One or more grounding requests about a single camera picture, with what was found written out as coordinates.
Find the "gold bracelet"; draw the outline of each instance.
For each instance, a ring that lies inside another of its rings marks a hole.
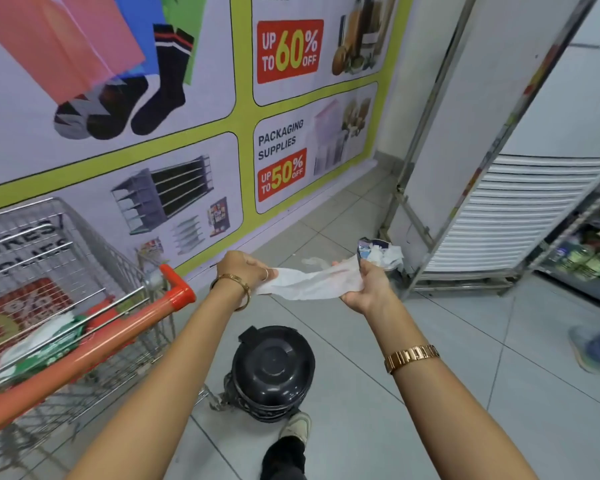
[[[239,306],[238,308],[235,309],[236,312],[239,312],[240,310],[244,310],[247,307],[247,305],[249,304],[249,302],[251,301],[250,286],[240,276],[236,276],[235,274],[226,273],[226,274],[221,274],[215,280],[213,280],[211,282],[211,286],[209,286],[209,290],[213,289],[213,287],[216,285],[217,281],[221,280],[222,278],[227,278],[229,280],[235,281],[244,289],[244,292],[247,293],[247,303],[245,303],[243,306]]]
[[[386,371],[392,374],[403,365],[407,365],[414,360],[435,357],[440,357],[440,354],[433,345],[418,345],[407,350],[398,350],[398,352],[392,353],[384,359],[384,366]]]

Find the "gold watch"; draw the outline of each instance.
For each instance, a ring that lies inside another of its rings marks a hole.
[[[384,366],[389,374],[394,373],[403,365],[424,358],[440,357],[433,345],[418,345],[406,350],[398,350],[384,359]]]

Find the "black trash can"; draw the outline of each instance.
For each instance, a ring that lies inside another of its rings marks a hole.
[[[258,421],[272,423],[295,414],[315,370],[309,343],[285,326],[252,326],[240,336],[224,398]]]

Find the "red plastic handle end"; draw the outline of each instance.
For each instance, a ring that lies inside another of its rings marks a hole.
[[[180,310],[190,303],[196,301],[196,294],[173,268],[167,264],[160,265],[160,272],[171,285],[166,297],[171,302],[174,311]]]

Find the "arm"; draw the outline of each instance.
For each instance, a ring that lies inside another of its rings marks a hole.
[[[365,289],[342,300],[367,318],[383,355],[428,344],[384,271],[362,261],[361,273]],[[442,480],[537,480],[515,444],[442,359],[408,363],[393,378]]]
[[[262,263],[240,251],[227,252],[217,272],[218,276],[240,276],[252,289],[277,273],[265,271]],[[68,480],[163,478],[220,337],[243,297],[240,284],[228,279],[217,282],[157,366],[89,446]]]

